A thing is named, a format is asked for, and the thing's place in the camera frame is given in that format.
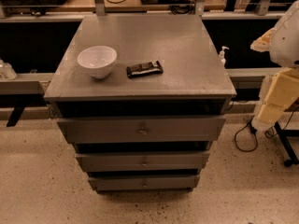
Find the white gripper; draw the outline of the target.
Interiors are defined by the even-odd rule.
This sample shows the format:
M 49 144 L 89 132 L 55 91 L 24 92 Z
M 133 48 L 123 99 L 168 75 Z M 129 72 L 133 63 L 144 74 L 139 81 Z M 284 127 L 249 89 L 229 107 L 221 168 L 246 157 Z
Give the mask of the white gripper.
M 250 48 L 258 52 L 271 50 L 274 28 L 254 40 Z M 270 88 L 263 98 L 263 104 L 254 109 L 252 126 L 258 131 L 267 131 L 275 125 L 284 113 L 299 98 L 299 70 L 286 68 L 276 73 Z

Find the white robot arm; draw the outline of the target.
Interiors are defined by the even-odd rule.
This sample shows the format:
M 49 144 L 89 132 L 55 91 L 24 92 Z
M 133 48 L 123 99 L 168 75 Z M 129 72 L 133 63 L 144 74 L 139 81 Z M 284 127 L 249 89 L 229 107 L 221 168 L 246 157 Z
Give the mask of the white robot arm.
M 263 79 L 251 121 L 256 130 L 266 131 L 299 98 L 299 1 L 289 7 L 273 28 L 254 40 L 250 48 L 268 51 L 270 60 L 282 67 Z

